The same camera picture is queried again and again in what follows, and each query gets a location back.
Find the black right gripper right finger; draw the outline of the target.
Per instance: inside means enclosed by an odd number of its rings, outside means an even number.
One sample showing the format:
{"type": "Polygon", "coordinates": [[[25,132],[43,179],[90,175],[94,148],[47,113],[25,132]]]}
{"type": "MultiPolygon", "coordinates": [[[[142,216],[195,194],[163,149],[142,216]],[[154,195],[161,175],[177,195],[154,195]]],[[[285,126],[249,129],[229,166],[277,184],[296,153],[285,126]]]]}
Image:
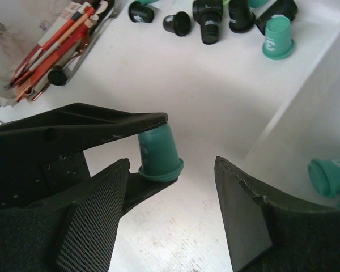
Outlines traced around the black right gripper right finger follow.
{"type": "Polygon", "coordinates": [[[289,195],[221,156],[214,173],[233,271],[340,271],[340,209],[289,195]]]}

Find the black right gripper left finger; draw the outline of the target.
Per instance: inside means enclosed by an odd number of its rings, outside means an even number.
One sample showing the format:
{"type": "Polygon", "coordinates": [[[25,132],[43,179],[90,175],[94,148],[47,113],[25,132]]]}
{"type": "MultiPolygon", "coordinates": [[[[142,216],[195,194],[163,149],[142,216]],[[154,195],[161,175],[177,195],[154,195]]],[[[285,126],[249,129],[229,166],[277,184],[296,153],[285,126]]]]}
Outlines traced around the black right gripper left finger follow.
{"type": "Polygon", "coordinates": [[[0,210],[0,271],[108,271],[130,163],[25,208],[0,210]]]}

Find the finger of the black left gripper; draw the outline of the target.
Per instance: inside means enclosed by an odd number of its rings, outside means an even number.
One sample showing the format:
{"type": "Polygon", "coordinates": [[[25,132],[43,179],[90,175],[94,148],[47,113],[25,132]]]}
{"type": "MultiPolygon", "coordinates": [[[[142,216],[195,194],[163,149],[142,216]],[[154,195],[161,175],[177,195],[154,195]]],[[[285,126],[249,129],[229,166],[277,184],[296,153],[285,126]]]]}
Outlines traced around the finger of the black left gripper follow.
{"type": "Polygon", "coordinates": [[[121,216],[124,216],[135,206],[174,184],[177,180],[178,178],[167,182],[150,181],[145,180],[139,173],[131,173],[128,178],[121,216]]]}
{"type": "Polygon", "coordinates": [[[166,124],[165,113],[74,103],[0,125],[0,209],[25,207],[89,177],[83,151],[166,124]]]}

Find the white storage basket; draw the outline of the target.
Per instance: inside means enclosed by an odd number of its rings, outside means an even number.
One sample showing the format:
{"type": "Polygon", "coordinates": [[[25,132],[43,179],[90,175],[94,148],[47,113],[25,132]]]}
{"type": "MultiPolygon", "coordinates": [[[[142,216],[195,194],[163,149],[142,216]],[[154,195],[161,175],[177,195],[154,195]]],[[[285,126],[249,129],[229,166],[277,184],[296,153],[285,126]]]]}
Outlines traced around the white storage basket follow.
{"type": "Polygon", "coordinates": [[[251,176],[292,196],[336,207],[312,185],[307,166],[314,159],[340,159],[340,1],[321,1],[330,40],[294,96],[271,119],[243,164],[251,176]]]}

